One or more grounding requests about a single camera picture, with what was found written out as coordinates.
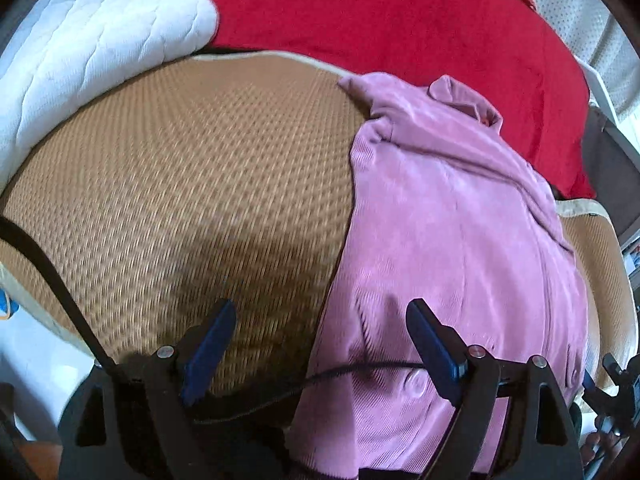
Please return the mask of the white patterned curtain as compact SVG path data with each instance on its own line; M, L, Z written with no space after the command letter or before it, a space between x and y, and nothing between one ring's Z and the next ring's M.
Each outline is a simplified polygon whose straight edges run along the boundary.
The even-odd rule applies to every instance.
M639 108L639 57L601 0L534 0L538 13L602 77L620 120Z

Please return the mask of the woven bamboo bed mat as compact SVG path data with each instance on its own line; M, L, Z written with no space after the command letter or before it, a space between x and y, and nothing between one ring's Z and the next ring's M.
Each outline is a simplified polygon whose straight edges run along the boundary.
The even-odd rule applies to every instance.
M179 339L220 297L238 326L221 396L305 374L355 208L369 109L344 76L267 54L186 58L92 101L1 196L115 361ZM610 220L555 202L588 300L585 365L628 360L638 324Z

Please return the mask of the dark bedside cabinet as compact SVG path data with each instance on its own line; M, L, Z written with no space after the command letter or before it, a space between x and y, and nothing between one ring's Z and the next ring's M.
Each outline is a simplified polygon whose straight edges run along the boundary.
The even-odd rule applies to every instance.
M590 106L582 161L597 201L613 223L621 248L639 236L639 152L600 108Z

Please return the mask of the pink corduroy jacket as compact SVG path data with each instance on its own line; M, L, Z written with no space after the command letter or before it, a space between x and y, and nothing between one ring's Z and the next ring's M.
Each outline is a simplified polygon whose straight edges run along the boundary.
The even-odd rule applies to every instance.
M549 185L503 140L488 99L446 76L341 85L370 116L350 151L355 208L308 370L375 370L307 388L286 445L332 478L416 473L454 410L416 368L410 301L498 359L543 356L571 401L585 373L586 286Z

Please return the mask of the red blanket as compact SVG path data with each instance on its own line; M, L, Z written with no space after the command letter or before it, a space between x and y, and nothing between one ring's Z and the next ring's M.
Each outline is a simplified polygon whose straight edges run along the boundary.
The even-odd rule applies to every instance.
M584 73L522 0L212 1L218 49L288 51L419 87L456 78L491 102L503 139L562 196L593 196L582 164Z

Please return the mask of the white quilted pillow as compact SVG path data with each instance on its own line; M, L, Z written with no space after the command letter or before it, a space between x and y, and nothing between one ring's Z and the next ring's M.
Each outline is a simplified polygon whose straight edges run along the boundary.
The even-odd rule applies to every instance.
M1 55L1 181L82 106L215 36L212 0L38 0Z

